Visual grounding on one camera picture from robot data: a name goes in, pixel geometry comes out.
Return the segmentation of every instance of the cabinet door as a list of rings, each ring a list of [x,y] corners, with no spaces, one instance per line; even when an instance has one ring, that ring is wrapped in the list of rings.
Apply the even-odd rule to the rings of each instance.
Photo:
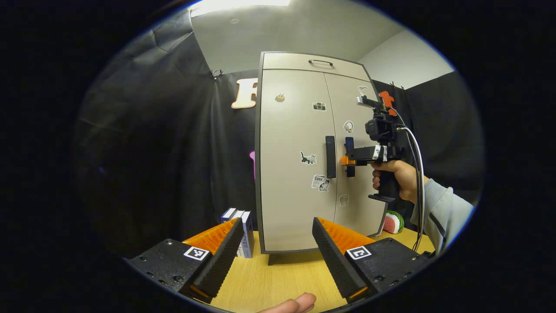
[[[366,236],[378,235],[384,221],[385,203],[369,199],[373,188],[373,168],[355,167],[355,177],[347,177],[340,158],[346,153],[346,137],[353,137],[356,148],[378,144],[365,132],[365,123],[373,118],[373,110],[358,105],[359,87],[363,94],[377,100],[371,83],[349,77],[325,73],[336,128],[337,197],[334,222]]]
[[[311,233],[313,218],[334,219],[336,199],[336,179],[326,183],[325,178],[325,137],[334,136],[334,120],[324,74],[263,70],[261,88],[257,180],[264,248],[317,248]],[[324,104],[322,110],[314,102]],[[313,184],[315,175],[324,177],[327,185]]]

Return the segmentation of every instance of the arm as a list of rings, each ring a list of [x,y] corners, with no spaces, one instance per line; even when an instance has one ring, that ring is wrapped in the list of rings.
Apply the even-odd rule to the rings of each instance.
[[[373,188],[380,186],[380,171],[394,172],[400,184],[400,198],[414,204],[417,202],[417,181],[415,168],[406,162],[395,160],[372,163]],[[473,212],[473,206],[454,194],[452,188],[444,188],[432,179],[425,177],[425,223],[424,231],[439,255],[457,237]],[[419,211],[413,209],[410,222],[417,225]]]

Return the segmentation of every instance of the table surface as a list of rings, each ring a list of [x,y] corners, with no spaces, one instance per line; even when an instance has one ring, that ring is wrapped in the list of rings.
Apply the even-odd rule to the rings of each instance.
[[[259,232],[255,231],[254,235],[253,258],[234,259],[212,306],[238,313],[255,313],[295,299],[304,292],[316,295],[315,308],[311,312],[322,312],[347,303],[340,296],[320,251],[272,255],[273,265],[269,266],[269,255],[261,254]],[[398,234],[382,232],[373,239],[378,241],[388,237],[411,248],[417,233],[404,228]],[[424,251],[434,251],[426,235],[423,235],[417,252]]]

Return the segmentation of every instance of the camera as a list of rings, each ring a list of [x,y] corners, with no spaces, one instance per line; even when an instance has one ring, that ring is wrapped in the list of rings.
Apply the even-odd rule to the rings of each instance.
[[[326,104],[322,102],[313,102],[313,110],[326,111]]]

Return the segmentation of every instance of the human hand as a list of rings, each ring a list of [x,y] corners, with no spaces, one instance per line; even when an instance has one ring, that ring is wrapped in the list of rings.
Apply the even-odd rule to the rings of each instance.
[[[394,172],[394,176],[400,184],[400,198],[411,201],[413,204],[417,202],[417,173],[414,167],[400,160],[371,163],[371,166],[375,169],[373,171],[373,188],[379,189],[381,170]],[[429,178],[425,176],[424,184],[427,181]]]
[[[289,299],[277,306],[262,310],[259,313],[305,313],[315,307],[316,296],[304,293],[295,300]]]

